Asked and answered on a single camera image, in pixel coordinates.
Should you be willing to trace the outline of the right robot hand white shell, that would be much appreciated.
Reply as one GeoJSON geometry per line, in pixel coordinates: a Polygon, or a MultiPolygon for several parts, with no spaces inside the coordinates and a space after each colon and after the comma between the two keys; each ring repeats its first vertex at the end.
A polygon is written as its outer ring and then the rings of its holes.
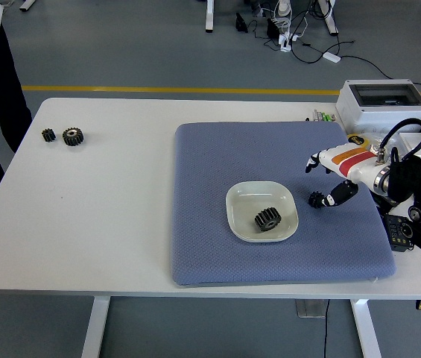
{"type": "Polygon", "coordinates": [[[345,203],[358,193],[360,183],[375,194],[387,194],[384,181],[389,174],[389,166],[379,164],[373,152],[355,143],[348,142],[311,155],[306,164],[306,172],[309,173],[319,165],[327,173],[334,172],[344,181],[328,195],[321,192],[310,194],[308,203],[313,208],[335,207],[345,203]]]}

